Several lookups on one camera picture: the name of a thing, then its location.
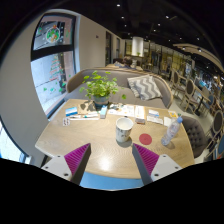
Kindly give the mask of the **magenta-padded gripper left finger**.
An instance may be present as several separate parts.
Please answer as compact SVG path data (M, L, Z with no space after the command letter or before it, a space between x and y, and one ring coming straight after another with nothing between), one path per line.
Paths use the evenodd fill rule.
M91 144L85 144L66 155L56 155L42 169L79 185L89 157Z

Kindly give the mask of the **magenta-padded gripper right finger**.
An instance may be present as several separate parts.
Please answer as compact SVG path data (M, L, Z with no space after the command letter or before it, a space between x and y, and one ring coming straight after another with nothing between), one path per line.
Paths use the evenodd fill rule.
M182 169L167 154L158 155L136 143L132 146L132 154L144 185L148 185Z

